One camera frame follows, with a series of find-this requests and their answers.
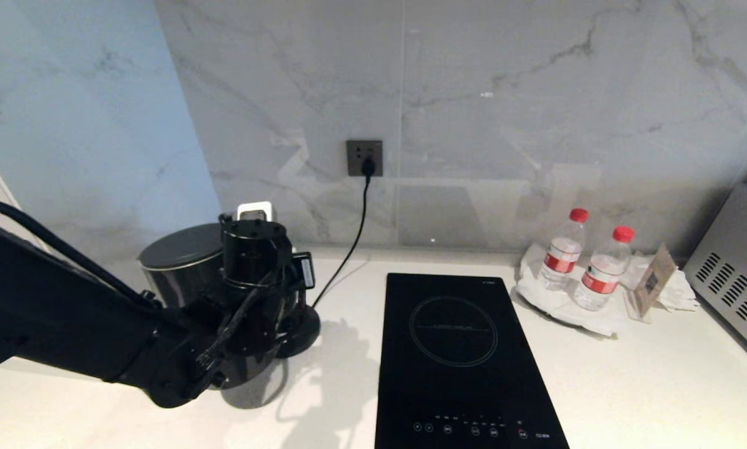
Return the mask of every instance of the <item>red bottle cap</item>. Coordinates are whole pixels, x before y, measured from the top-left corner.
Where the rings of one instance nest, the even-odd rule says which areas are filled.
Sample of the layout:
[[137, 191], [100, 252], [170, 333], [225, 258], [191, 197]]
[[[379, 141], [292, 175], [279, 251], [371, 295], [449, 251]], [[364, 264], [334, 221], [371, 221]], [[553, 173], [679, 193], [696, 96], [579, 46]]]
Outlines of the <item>red bottle cap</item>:
[[634, 230], [628, 226], [618, 226], [615, 228], [615, 232], [612, 233], [612, 238], [616, 241], [628, 243], [634, 238]]
[[587, 212], [587, 210], [583, 210], [582, 208], [575, 208], [574, 210], [571, 210], [571, 220], [584, 223], [587, 221], [587, 218], [590, 216], [590, 213]]

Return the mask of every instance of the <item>black power cord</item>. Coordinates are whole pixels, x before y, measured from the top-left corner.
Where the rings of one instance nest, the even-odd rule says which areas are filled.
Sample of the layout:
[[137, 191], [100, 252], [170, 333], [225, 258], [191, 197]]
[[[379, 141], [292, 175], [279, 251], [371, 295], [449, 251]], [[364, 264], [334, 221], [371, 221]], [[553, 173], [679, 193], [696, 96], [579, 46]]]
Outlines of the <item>black power cord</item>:
[[58, 238], [51, 230], [44, 227], [43, 224], [38, 223], [34, 218], [23, 213], [11, 205], [0, 202], [0, 214], [9, 217], [13, 221], [22, 225], [23, 228], [42, 239], [49, 246], [54, 248], [58, 253], [66, 256], [75, 264], [83, 267], [84, 270], [90, 272], [92, 275], [99, 278], [101, 281], [108, 284], [110, 287], [115, 288], [119, 293], [136, 302], [145, 306], [150, 306], [151, 303], [146, 301], [140, 294], [132, 290], [131, 287], [123, 283], [116, 278], [116, 276], [109, 273], [105, 268], [100, 267], [96, 262], [92, 261], [83, 253], [80, 253], [72, 245], [66, 243], [62, 239]]
[[373, 173], [375, 171], [376, 163], [374, 162], [374, 160], [372, 160], [370, 157], [366, 158], [365, 161], [362, 162], [362, 174], [365, 175], [365, 190], [362, 191], [362, 219], [360, 220], [360, 228], [357, 231], [357, 237], [354, 238], [354, 243], [351, 244], [349, 253], [345, 255], [345, 259], [343, 259], [343, 261], [340, 263], [340, 266], [337, 267], [337, 271], [334, 272], [334, 275], [332, 275], [332, 277], [329, 279], [329, 282], [324, 285], [323, 290], [321, 290], [321, 293], [319, 293], [319, 297], [316, 298], [316, 301], [313, 303], [313, 309], [315, 309], [316, 305], [319, 303], [319, 301], [321, 301], [321, 298], [323, 298], [326, 290], [329, 289], [332, 281], [334, 281], [334, 278], [337, 278], [337, 275], [339, 275], [343, 270], [345, 263], [349, 261], [349, 258], [351, 258], [351, 253], [354, 252], [354, 248], [357, 247], [357, 243], [360, 241], [360, 236], [362, 236], [362, 227], [365, 225], [365, 211], [368, 208], [368, 186], [371, 183], [371, 176], [374, 175]]

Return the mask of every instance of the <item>stainless steel appliance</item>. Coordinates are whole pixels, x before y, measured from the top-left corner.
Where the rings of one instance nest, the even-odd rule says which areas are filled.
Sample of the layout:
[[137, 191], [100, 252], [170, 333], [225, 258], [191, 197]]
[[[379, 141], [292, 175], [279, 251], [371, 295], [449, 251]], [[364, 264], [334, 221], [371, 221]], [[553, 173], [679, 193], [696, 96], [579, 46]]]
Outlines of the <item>stainless steel appliance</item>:
[[687, 281], [747, 350], [747, 185], [738, 185], [684, 267]]

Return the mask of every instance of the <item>cable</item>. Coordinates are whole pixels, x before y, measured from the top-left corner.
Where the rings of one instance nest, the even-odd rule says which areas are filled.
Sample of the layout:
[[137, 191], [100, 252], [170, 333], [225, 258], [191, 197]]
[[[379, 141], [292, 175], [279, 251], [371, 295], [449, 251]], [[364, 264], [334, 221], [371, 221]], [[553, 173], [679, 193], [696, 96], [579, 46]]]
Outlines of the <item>cable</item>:
[[323, 298], [326, 290], [329, 289], [332, 281], [334, 281], [334, 278], [337, 278], [337, 275], [339, 275], [343, 270], [345, 263], [349, 260], [349, 258], [351, 258], [351, 253], [354, 252], [354, 248], [357, 247], [357, 243], [360, 241], [360, 236], [362, 236], [362, 227], [365, 225], [365, 210], [367, 210], [368, 208], [368, 186], [371, 183], [371, 175], [373, 175], [374, 171], [376, 171], [376, 164], [374, 164], [374, 161], [372, 161], [371, 159], [365, 159], [365, 161], [362, 163], [362, 173], [365, 174], [365, 190], [362, 191], [362, 219], [360, 220], [360, 228], [357, 231], [357, 237], [354, 238], [354, 243], [351, 244], [349, 253], [345, 255], [345, 259], [343, 259], [343, 261], [340, 263], [340, 266], [337, 267], [337, 271], [334, 272], [334, 275], [332, 275], [332, 277], [329, 279], [329, 282], [324, 285], [323, 290], [321, 290], [321, 293], [319, 293], [319, 297], [316, 298], [316, 301], [314, 301], [313, 309], [315, 309], [316, 305], [319, 303], [319, 301], [321, 301], [321, 298]]
[[[274, 275], [276, 271], [272, 271], [265, 276], [263, 276], [262, 279], [260, 279], [260, 284], [266, 284], [266, 282], [269, 281], [271, 276]], [[232, 318], [230, 321], [226, 324], [226, 326], [221, 329], [219, 332], [217, 332], [217, 338], [213, 343], [205, 349], [204, 352], [202, 352], [197, 358], [196, 361], [204, 368], [206, 369], [214, 359], [216, 358], [216, 354], [219, 352], [220, 349], [222, 349], [223, 344], [234, 335], [234, 332], [238, 329], [238, 326], [240, 325], [240, 322], [243, 320], [243, 316], [246, 315], [246, 311], [250, 309], [251, 306], [257, 303], [257, 300], [259, 299], [259, 293], [260, 293], [261, 287], [257, 286], [254, 287], [253, 290], [249, 293], [248, 296], [246, 296], [245, 299], [243, 299], [243, 302], [238, 307], [238, 310], [234, 311], [234, 314], [232, 315]]]
[[135, 290], [132, 290], [131, 287], [123, 283], [119, 278], [116, 278], [116, 276], [109, 273], [105, 268], [100, 267], [96, 262], [89, 259], [88, 256], [80, 253], [70, 244], [58, 238], [58, 236], [56, 236], [51, 230], [45, 228], [43, 224], [36, 221], [31, 216], [2, 202], [0, 202], [0, 214], [8, 216], [13, 221], [22, 225], [23, 228], [45, 241], [46, 244], [54, 248], [58, 253], [66, 256], [75, 264], [80, 265], [84, 270], [90, 272], [110, 287], [115, 288], [119, 293], [122, 293], [122, 295], [138, 304], [145, 306], [151, 305], [149, 301], [142, 298], [141, 295], [135, 292]]

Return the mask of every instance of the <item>marble backsplash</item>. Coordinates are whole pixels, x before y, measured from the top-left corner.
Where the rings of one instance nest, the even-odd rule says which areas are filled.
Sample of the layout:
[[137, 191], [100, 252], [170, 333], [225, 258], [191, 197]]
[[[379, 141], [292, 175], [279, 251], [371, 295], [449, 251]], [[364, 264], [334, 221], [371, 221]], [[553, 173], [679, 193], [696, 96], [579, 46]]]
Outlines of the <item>marble backsplash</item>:
[[351, 138], [385, 143], [365, 244], [521, 250], [580, 206], [685, 256], [747, 174], [747, 0], [157, 9], [222, 207], [303, 241], [354, 237]]
[[0, 1], [0, 174], [135, 288], [154, 239], [219, 205], [151, 2]]

